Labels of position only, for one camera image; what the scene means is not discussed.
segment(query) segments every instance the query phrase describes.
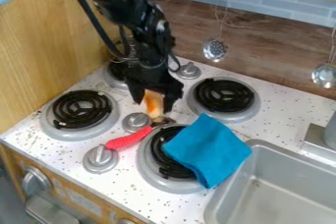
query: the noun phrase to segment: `toy kitchen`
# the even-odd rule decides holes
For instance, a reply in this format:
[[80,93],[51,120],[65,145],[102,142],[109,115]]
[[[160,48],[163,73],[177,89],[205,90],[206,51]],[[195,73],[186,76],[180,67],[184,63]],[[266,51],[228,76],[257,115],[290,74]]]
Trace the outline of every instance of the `toy kitchen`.
[[[184,96],[164,124],[155,125],[143,103],[132,101],[108,64],[4,133],[4,148],[22,175],[27,213],[48,218],[42,205],[52,197],[58,203],[49,212],[64,218],[63,223],[270,223],[274,218],[285,223],[289,216],[304,223],[308,215],[311,222],[306,223],[317,218],[331,223],[336,215],[328,190],[336,178],[330,166],[335,163],[313,160],[303,146],[311,150],[312,143],[304,144],[308,126],[326,125],[336,103],[180,61],[181,71],[172,75],[184,84]],[[162,151],[164,142],[200,114],[228,126],[252,149],[236,172],[210,189]],[[141,140],[118,150],[104,147],[145,126],[152,131]],[[310,187],[319,183],[323,187],[315,194]],[[298,213],[307,209],[311,214]]]

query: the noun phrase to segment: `wooden cabinet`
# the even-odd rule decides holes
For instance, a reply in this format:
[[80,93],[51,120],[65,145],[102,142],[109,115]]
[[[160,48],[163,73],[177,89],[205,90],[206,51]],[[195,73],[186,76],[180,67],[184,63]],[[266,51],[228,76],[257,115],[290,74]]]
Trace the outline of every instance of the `wooden cabinet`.
[[4,144],[0,144],[0,156],[23,200],[26,198],[21,189],[21,179],[24,176],[23,167],[30,165],[38,168],[48,177],[52,184],[50,191],[52,196],[80,211],[92,220],[98,223],[119,223],[121,219],[127,219],[136,224],[144,224],[143,221],[137,219],[129,212],[80,187],[45,166],[17,153]]
[[[116,26],[96,16],[111,38],[119,36]],[[0,5],[0,132],[101,66],[106,56],[77,0]]]

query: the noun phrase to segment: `wooden panel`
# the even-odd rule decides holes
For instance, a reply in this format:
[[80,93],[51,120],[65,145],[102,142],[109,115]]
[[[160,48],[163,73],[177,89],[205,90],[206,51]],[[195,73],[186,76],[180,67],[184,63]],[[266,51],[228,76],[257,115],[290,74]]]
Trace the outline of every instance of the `wooden panel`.
[[[42,166],[41,164],[32,161],[31,159],[17,153],[13,149],[0,144],[0,150],[4,150],[7,153],[7,156],[11,157],[12,164],[10,167],[10,173],[15,174],[15,182],[18,184],[19,178],[23,177],[24,171],[22,169],[23,165],[31,165],[36,168],[38,168],[40,171],[42,171],[52,182],[53,188],[51,189],[50,193],[61,200],[62,202],[66,203],[67,205],[70,205],[74,209],[80,211],[84,215],[90,217],[92,220],[96,221],[97,223],[118,223],[120,219],[128,219],[133,221],[136,224],[144,224],[141,220],[137,219],[135,216],[131,215],[128,212],[125,212],[124,210],[120,209],[119,207],[111,204],[110,202],[106,201],[105,199],[89,192],[88,190],[78,186],[75,183],[70,182],[69,180],[65,179],[64,177],[50,171],[46,167]],[[23,192],[21,188],[19,187],[17,189],[19,193],[22,195]],[[73,202],[69,196],[68,191],[74,192],[78,195],[81,195],[82,197],[86,198],[87,200],[90,200],[91,202],[94,202],[94,204],[101,208],[101,213],[99,215],[94,214],[93,212],[89,211],[88,209],[80,206],[79,204]],[[111,221],[111,213],[114,213],[115,222]]]
[[[100,20],[115,34],[110,22]],[[0,5],[0,132],[100,66],[105,57],[76,0]]]
[[26,196],[21,190],[21,183],[20,183],[20,173],[17,169],[17,165],[15,164],[15,160],[13,156],[9,153],[8,148],[5,145],[0,143],[0,159],[3,161],[6,171],[8,172],[11,181],[19,194],[19,197],[22,201],[26,200]]
[[336,99],[335,88],[317,87],[310,71],[325,62],[331,28],[230,10],[222,38],[229,47],[219,63],[206,60],[202,43],[219,35],[214,7],[189,0],[152,0],[158,3],[176,36],[175,52],[185,58],[232,72]]

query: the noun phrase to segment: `orange object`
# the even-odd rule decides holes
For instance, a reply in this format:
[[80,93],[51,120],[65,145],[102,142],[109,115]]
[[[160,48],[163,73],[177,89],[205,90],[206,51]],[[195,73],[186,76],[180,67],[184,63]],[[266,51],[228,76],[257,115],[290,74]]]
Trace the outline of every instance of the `orange object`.
[[147,115],[151,119],[160,118],[163,115],[163,97],[161,93],[146,89],[143,102],[147,109]]

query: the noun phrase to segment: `red handle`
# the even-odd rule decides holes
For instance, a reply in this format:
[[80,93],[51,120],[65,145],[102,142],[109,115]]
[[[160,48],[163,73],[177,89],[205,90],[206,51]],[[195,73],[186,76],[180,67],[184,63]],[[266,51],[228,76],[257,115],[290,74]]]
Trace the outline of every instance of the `red handle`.
[[107,149],[121,149],[124,148],[126,146],[129,146],[137,141],[142,140],[144,137],[146,137],[151,131],[152,131],[152,127],[151,126],[145,126],[143,128],[141,128],[140,130],[138,130],[137,132],[130,134],[128,136],[124,136],[124,137],[119,137],[116,139],[112,139],[110,141],[108,141],[105,144],[105,148]]

